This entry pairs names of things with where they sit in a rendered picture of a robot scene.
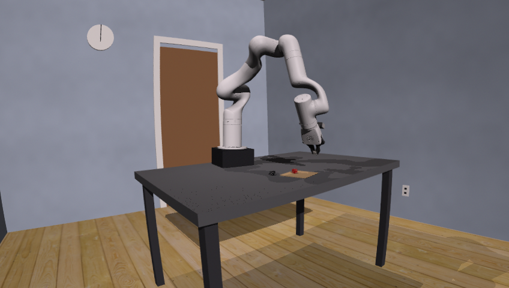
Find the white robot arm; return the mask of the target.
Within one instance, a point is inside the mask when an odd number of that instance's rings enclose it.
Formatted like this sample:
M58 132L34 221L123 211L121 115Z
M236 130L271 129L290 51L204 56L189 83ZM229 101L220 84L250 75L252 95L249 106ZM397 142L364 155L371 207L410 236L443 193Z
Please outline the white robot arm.
M249 56L243 66L222 80L216 90L220 99L234 101L233 105L223 112L223 146L217 148L247 149L242 146L242 110L250 98L250 89L245 84L261 70L261 57L264 55L285 57L292 87L311 89L318 96L316 100L312 100L309 94L294 98L301 128L311 129L318 124L324 129L325 124L317 122L316 116L329 111L327 96L318 83L307 77L298 40L293 35L282 35L279 40L258 35L251 39L248 48Z

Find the tan mat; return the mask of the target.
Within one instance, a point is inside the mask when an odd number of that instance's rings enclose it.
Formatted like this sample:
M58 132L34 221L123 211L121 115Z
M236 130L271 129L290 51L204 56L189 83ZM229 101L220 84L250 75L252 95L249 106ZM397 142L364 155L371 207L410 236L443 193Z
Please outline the tan mat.
M305 172L305 171L298 171L297 170L297 173L292 173L292 172L288 172L288 173L284 173L280 176L288 176L288 177L294 177L294 178L308 178L310 176L313 176L315 174L318 174L318 172Z

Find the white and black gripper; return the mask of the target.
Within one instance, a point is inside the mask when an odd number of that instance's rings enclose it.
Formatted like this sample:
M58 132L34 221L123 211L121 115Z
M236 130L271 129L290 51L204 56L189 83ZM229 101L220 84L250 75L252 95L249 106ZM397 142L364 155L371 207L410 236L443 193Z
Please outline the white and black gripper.
M320 153L320 146L323 145L325 141L322 138L321 129L319 128L318 124L311 129L301 128L301 137L303 144L309 146L312 154L315 149L314 145L316 145L316 153Z

